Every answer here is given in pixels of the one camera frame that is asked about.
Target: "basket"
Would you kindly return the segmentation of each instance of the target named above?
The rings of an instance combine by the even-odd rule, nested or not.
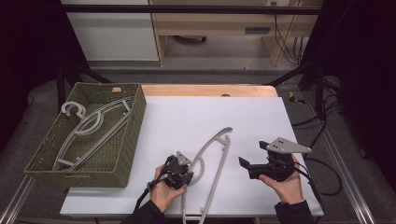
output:
[[[128,185],[134,152],[146,109],[146,98],[140,84],[77,83],[67,101],[76,102],[90,115],[97,108],[116,100],[134,96],[131,114],[125,125],[74,171],[53,171],[52,166],[67,136],[80,122],[75,113],[60,113],[24,172],[54,187],[125,188]],[[114,124],[122,118],[122,107],[106,112],[102,126],[95,132],[76,137],[64,155],[76,161],[84,155]]]

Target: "person's left hand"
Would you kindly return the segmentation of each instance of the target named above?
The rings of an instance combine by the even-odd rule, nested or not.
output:
[[[155,170],[154,179],[158,177],[163,169],[163,165],[157,167]],[[157,185],[152,189],[150,193],[150,199],[157,205],[157,207],[161,210],[161,212],[165,212],[166,209],[172,204],[173,200],[184,194],[187,190],[187,185],[183,185],[180,189],[171,189],[169,188],[164,181],[160,181]]]

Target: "table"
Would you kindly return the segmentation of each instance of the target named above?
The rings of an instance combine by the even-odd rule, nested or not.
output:
[[[276,194],[261,181],[250,180],[248,171],[238,163],[238,156],[251,163],[267,163],[266,151],[259,149],[260,140],[271,142],[281,135],[296,141],[282,99],[276,97],[273,87],[144,85],[143,90],[148,105],[134,155],[130,184],[125,189],[71,188],[64,201],[62,215],[128,216],[158,165],[178,150],[193,160],[207,140],[227,125],[233,128],[233,132],[228,133],[231,145],[207,216],[261,217],[275,214],[274,205],[279,201]],[[246,97],[249,92],[254,97]],[[220,97],[224,93],[238,97]],[[219,146],[215,145],[204,153],[206,172],[186,192],[187,214],[199,214],[201,206],[205,205],[206,197],[203,195],[210,190],[220,154]],[[304,165],[301,154],[295,156]],[[314,216],[322,216],[318,201],[306,182],[303,180],[303,191],[311,211]],[[179,197],[166,215],[180,216],[180,206]]]

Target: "sleeve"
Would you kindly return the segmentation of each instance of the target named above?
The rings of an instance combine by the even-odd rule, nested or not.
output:
[[[313,224],[314,219],[306,200],[300,203],[278,203],[275,205],[280,224]]]
[[[136,212],[125,218],[121,224],[162,224],[165,222],[165,215],[150,200],[141,206]]]

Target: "cabinet door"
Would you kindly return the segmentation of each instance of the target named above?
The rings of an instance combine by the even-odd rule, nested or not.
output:
[[[63,4],[147,5],[145,0],[62,0]],[[149,13],[67,13],[88,61],[158,61]]]

